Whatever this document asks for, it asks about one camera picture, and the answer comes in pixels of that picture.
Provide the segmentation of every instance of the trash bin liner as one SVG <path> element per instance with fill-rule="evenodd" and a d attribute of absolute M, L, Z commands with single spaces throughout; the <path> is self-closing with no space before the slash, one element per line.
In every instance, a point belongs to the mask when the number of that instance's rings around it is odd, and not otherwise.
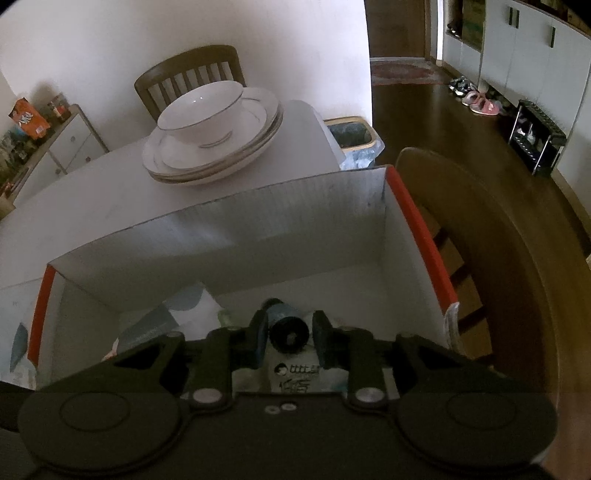
<path fill-rule="evenodd" d="M 360 116 L 334 118 L 325 123 L 345 154 L 341 170 L 370 167 L 384 150 L 378 133 Z"/>

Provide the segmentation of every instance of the white tabletop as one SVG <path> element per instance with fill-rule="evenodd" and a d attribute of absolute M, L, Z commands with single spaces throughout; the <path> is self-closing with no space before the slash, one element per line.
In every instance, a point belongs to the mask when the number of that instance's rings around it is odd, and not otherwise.
<path fill-rule="evenodd" d="M 314 109 L 299 100 L 284 108 L 269 149 L 219 182 L 156 182 L 142 165 L 142 139 L 49 185 L 0 222 L 0 288 L 40 278 L 55 258 L 132 225 L 244 190 L 338 171 L 344 156 Z"/>

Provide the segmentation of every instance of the bolt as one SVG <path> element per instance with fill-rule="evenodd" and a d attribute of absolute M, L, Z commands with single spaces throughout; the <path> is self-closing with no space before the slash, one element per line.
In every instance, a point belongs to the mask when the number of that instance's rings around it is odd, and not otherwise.
<path fill-rule="evenodd" d="M 355 392 L 355 398 L 362 403 L 377 403 L 384 399 L 386 394 L 375 387 L 360 388 Z"/>
<path fill-rule="evenodd" d="M 223 395 L 217 388 L 200 388 L 193 392 L 193 400 L 199 403 L 217 403 Z"/>

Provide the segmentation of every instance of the white drawer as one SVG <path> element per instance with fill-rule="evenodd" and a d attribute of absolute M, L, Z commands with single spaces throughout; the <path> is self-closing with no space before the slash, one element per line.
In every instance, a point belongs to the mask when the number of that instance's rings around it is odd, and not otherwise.
<path fill-rule="evenodd" d="M 105 155 L 105 153 L 105 150 L 96 137 L 91 135 L 86 139 L 74 159 L 72 159 L 70 164 L 66 167 L 66 171 L 71 173 L 75 169 L 83 167 L 92 160 L 102 157 Z"/>
<path fill-rule="evenodd" d="M 69 165 L 84 141 L 90 135 L 90 130 L 80 115 L 76 115 L 59 137 L 49 148 L 62 167 Z"/>

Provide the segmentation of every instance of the rug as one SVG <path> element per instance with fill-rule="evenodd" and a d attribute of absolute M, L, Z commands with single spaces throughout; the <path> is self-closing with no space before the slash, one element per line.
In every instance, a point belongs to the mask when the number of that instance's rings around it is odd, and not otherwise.
<path fill-rule="evenodd" d="M 445 70 L 425 59 L 372 59 L 370 68 L 373 86 L 445 85 L 452 79 Z"/>

